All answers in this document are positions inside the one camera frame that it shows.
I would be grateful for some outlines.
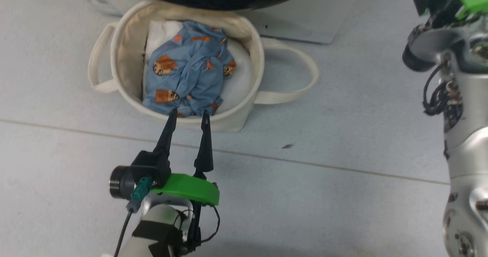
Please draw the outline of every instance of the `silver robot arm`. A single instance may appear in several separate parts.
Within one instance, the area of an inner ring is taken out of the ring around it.
[[[466,0],[415,0],[419,14],[429,9],[431,16],[410,34],[403,57],[414,71],[439,65],[429,78],[439,73],[439,85],[430,101],[425,98],[424,106],[428,115],[444,115],[444,155],[451,190],[443,234],[451,257],[488,257],[488,0],[485,2],[484,9],[475,10]]]
[[[183,242],[186,241],[194,215],[193,206],[189,200],[151,192],[146,196],[141,209],[141,221],[175,225],[183,232]],[[150,245],[155,243],[157,243],[156,240],[131,236],[120,250],[119,257],[153,257]],[[165,246],[168,248],[168,257],[175,257],[173,246]]]

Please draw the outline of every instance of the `cable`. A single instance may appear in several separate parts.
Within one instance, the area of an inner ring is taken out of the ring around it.
[[[432,72],[432,74],[429,76],[429,78],[427,79],[427,82],[425,83],[425,86],[424,86],[424,100],[422,102],[423,106],[424,106],[424,113],[429,115],[429,116],[434,116],[434,115],[438,115],[440,113],[442,113],[442,111],[444,111],[444,100],[439,100],[439,93],[441,92],[441,90],[445,90],[446,88],[446,82],[443,82],[441,83],[438,87],[436,87],[436,89],[434,90],[434,92],[432,92],[432,96],[430,97],[430,102],[427,102],[427,90],[429,88],[429,84],[430,82],[432,81],[432,79],[434,78],[434,76],[445,66],[446,64],[440,64],[439,66],[437,66],[434,71]]]
[[[124,225],[122,226],[122,231],[120,232],[119,242],[117,243],[117,248],[115,249],[114,257],[117,257],[119,255],[120,246],[122,246],[122,240],[124,239],[125,229],[129,224],[131,215],[132,215],[132,211],[129,210],[129,213],[127,213],[127,217],[125,218]]]
[[[183,210],[183,211],[178,211],[178,215],[176,215],[176,218],[175,218],[175,220],[173,221],[173,226],[175,226],[175,224],[176,224],[176,220],[178,220],[178,218],[179,218],[179,217],[181,217],[181,215],[182,215],[182,214],[183,214],[183,215],[185,215],[185,212],[187,212],[187,211],[190,211],[190,209],[185,209],[185,210]]]
[[[215,229],[215,232],[212,235],[210,235],[209,238],[206,238],[205,240],[202,240],[202,243],[206,243],[206,242],[212,240],[212,238],[214,238],[214,236],[216,236],[216,234],[218,232],[218,228],[220,228],[220,215],[218,214],[217,208],[215,206],[213,206],[213,208],[215,210],[215,215],[217,215],[217,219],[218,219],[218,221],[217,221],[217,228]]]

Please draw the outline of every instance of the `green bracket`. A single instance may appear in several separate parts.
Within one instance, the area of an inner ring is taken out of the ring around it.
[[[458,19],[465,19],[470,14],[487,14],[488,0],[461,0],[464,8],[460,12]]]
[[[163,188],[152,191],[211,206],[217,206],[220,197],[220,191],[211,182],[179,173],[172,173]]]

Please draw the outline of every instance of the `white fabric basket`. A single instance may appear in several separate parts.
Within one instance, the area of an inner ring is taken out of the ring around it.
[[[94,90],[108,93],[118,90],[124,99],[143,114],[166,121],[168,116],[152,111],[141,104],[143,78],[143,54],[151,20],[192,20],[210,26],[221,27],[227,36],[239,41],[249,51],[252,64],[252,87],[248,96],[236,107],[211,117],[212,130],[239,131],[246,122],[254,104],[280,104],[291,102],[305,94],[319,80],[319,68],[305,52],[284,45],[278,40],[261,38],[254,26],[244,17],[230,12],[200,10],[164,2],[144,1],[130,9],[118,23],[108,24],[93,47],[88,63],[88,79]],[[110,64],[113,79],[99,83],[98,69],[101,56],[112,36]],[[266,50],[294,52],[310,69],[310,84],[294,92],[258,92],[265,68]],[[178,127],[201,127],[201,118],[178,118]]]

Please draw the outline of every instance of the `label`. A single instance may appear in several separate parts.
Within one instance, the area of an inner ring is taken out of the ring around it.
[[[113,6],[108,0],[86,0],[88,3],[93,5],[96,10],[103,14],[122,16],[122,14]]]

